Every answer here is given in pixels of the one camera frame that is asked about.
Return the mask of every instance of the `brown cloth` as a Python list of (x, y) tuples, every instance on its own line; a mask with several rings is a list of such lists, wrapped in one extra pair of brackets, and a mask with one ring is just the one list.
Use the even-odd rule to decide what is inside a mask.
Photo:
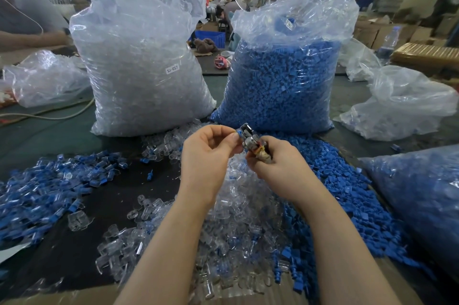
[(218, 51), (215, 43), (209, 38), (205, 38), (204, 40), (195, 39), (194, 43), (196, 45), (196, 51), (200, 54)]

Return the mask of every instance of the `plastic bottle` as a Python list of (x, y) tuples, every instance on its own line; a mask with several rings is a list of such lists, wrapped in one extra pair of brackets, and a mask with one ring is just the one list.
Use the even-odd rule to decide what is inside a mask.
[(376, 57), (381, 60), (383, 65), (387, 65), (390, 62), (390, 57), (394, 52), (395, 45), (397, 45), (397, 41), (399, 40), (400, 34), (400, 26), (395, 26), (392, 28), (392, 32), (390, 32), (384, 38), (384, 43), (382, 46), (376, 51)]

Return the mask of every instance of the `label sticker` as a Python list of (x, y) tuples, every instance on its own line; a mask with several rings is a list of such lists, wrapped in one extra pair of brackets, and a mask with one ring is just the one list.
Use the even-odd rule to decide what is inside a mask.
[(166, 68), (166, 74), (176, 72), (177, 70), (180, 70), (180, 66), (178, 64), (174, 64), (173, 66)]

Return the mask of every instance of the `blue plastic crate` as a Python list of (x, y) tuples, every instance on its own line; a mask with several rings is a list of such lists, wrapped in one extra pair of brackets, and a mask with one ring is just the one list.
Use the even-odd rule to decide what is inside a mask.
[(195, 34), (197, 39), (204, 40), (205, 38), (209, 38), (219, 49), (225, 48), (226, 35), (224, 32), (195, 31)]

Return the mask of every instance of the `empty plastic bag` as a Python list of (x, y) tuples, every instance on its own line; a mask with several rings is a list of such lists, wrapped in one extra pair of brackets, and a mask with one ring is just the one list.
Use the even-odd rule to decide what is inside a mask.
[(422, 245), (459, 277), (459, 145), (359, 160)]
[(32, 53), (17, 66), (3, 67), (3, 75), (24, 107), (71, 100), (90, 87), (81, 58), (55, 55), (48, 50)]
[(346, 68), (347, 77), (353, 82), (369, 80), (375, 69), (382, 68), (373, 51), (354, 38), (341, 45), (338, 63)]
[(231, 20), (240, 42), (212, 119), (234, 128), (312, 134), (332, 127), (330, 93), (355, 0), (278, 0)]
[(94, 134), (152, 134), (210, 114), (215, 100), (186, 44), (205, 16), (205, 0), (92, 0), (72, 17), (94, 90)]
[(459, 94), (416, 70), (386, 66), (373, 71), (372, 97), (335, 118), (372, 140), (397, 140), (438, 130), (445, 116), (456, 113)]

